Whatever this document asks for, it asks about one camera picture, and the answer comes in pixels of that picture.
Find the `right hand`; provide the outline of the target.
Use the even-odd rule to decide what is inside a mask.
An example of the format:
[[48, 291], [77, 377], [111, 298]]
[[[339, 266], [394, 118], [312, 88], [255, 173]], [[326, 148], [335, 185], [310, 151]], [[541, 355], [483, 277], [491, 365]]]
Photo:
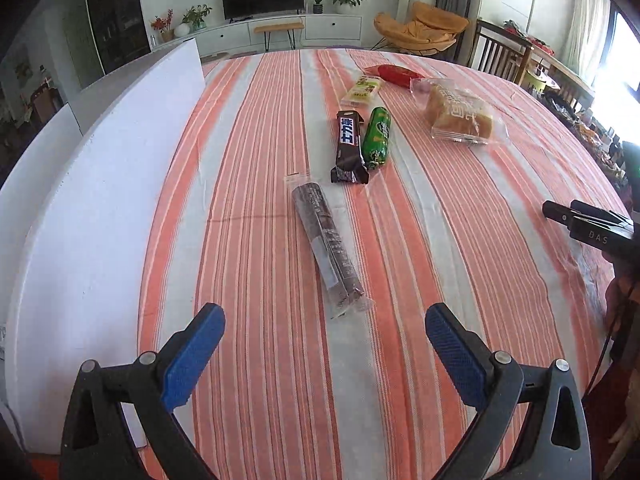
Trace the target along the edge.
[[629, 272], [623, 271], [622, 264], [611, 255], [603, 254], [603, 257], [615, 268], [614, 278], [605, 292], [605, 323], [611, 325], [628, 302], [639, 303], [639, 281]]

